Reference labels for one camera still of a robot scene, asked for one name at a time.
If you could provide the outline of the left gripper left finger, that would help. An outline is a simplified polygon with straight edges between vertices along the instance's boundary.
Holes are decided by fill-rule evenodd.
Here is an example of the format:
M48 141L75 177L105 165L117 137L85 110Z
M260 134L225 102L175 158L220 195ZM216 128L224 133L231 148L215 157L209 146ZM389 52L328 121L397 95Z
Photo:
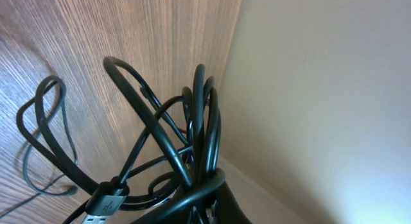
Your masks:
M141 216L139 219L131 222L130 224L160 223L161 221L174 216L179 211L183 211L185 208L201 201L206 197L205 195L205 193L199 191L192 191L190 193L184 194L180 198L150 211L149 213Z

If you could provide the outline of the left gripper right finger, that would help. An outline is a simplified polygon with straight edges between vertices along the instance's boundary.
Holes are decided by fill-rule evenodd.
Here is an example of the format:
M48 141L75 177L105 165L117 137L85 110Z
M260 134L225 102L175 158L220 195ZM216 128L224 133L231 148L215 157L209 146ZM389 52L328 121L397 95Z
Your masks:
M214 206L213 219L217 224L251 224L236 201L227 182L206 198L206 205Z

